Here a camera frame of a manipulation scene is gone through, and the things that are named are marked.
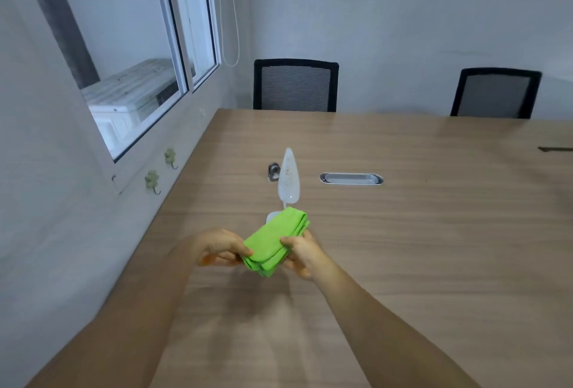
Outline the green cloth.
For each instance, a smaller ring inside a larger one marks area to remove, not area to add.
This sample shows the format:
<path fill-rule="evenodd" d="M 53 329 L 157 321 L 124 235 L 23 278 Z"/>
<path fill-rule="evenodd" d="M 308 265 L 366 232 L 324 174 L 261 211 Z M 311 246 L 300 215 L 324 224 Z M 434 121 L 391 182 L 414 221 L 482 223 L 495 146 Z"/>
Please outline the green cloth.
<path fill-rule="evenodd" d="M 281 237 L 299 237 L 308 225 L 306 212 L 293 207 L 282 210 L 245 240 L 245 246 L 253 252 L 243 257 L 245 266 L 260 276 L 272 276 L 290 252 Z"/>

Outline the person's right forearm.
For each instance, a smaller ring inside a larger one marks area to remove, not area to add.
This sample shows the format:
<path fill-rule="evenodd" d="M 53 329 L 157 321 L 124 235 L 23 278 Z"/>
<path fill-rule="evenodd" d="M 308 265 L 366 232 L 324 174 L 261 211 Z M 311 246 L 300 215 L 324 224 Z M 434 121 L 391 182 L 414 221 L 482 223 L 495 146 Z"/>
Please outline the person's right forearm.
<path fill-rule="evenodd" d="M 372 388 L 480 388 L 333 260 L 326 258 L 308 270 Z"/>

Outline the white air conditioner unit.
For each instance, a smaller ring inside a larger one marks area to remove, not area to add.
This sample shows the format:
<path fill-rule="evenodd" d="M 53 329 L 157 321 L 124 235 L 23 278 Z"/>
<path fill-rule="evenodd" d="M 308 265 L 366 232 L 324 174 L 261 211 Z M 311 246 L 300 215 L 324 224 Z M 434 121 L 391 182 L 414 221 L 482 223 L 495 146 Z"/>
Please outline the white air conditioner unit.
<path fill-rule="evenodd" d="M 186 94 L 171 58 L 150 58 L 81 89 L 114 161 Z"/>

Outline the black mesh office chair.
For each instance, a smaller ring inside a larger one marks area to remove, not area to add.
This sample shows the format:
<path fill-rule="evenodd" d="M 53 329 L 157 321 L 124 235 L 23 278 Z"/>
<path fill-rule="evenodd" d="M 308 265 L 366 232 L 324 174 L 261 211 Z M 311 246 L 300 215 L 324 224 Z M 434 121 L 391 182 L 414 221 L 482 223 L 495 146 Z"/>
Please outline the black mesh office chair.
<path fill-rule="evenodd" d="M 530 119 L 542 76 L 516 68 L 464 68 L 450 116 Z"/>
<path fill-rule="evenodd" d="M 339 64 L 312 59 L 254 61 L 253 109 L 337 110 Z"/>

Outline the person's left forearm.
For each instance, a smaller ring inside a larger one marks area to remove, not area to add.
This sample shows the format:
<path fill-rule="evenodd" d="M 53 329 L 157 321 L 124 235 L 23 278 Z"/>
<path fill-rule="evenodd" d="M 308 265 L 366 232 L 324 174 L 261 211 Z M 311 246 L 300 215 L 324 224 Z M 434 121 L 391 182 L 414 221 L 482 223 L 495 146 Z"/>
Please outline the person's left forearm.
<path fill-rule="evenodd" d="M 25 388 L 148 388 L 203 252 L 197 240 L 176 245 L 140 283 L 110 299 Z"/>

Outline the white sliding window frame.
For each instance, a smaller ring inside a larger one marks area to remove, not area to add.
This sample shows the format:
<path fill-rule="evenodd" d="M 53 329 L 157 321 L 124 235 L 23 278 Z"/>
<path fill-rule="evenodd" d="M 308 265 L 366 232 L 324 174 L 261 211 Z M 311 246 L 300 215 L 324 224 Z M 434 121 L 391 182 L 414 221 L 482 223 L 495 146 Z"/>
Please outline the white sliding window frame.
<path fill-rule="evenodd" d="M 198 88 L 217 68 L 210 0 L 13 0 L 25 25 L 42 76 L 41 95 L 27 110 L 34 119 L 27 133 L 60 148 L 51 167 L 86 168 L 83 155 L 92 156 L 97 173 L 116 193 L 125 190 L 137 172 L 156 170 L 157 190 L 167 192 L 190 156 L 168 131 L 183 123 Z M 114 161 L 81 89 L 150 58 L 171 58 L 186 94 Z M 176 152 L 173 170 L 164 152 Z"/>

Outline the person's left hand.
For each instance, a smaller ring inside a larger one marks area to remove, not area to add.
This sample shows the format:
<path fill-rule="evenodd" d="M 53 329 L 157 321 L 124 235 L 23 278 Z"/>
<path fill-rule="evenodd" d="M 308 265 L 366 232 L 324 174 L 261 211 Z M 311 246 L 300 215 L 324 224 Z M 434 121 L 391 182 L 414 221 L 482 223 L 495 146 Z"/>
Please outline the person's left hand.
<path fill-rule="evenodd" d="M 221 233 L 233 232 L 222 228 L 212 228 L 184 240 L 195 265 L 200 267 L 232 268 L 243 263 L 244 258 L 248 258 L 235 257 L 229 253 L 219 253 L 219 236 Z"/>

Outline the person's right hand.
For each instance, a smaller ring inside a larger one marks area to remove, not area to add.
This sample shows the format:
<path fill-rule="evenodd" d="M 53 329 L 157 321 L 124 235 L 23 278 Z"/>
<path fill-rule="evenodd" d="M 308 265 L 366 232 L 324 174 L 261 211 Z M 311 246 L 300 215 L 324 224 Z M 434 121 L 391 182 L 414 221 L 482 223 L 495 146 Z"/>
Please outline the person's right hand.
<path fill-rule="evenodd" d="M 283 246 L 288 250 L 281 267 L 290 269 L 301 278 L 317 284 L 323 282 L 334 265 L 332 258 L 323 250 L 318 240 L 310 230 L 305 230 L 300 236 L 304 243 L 297 247 Z"/>

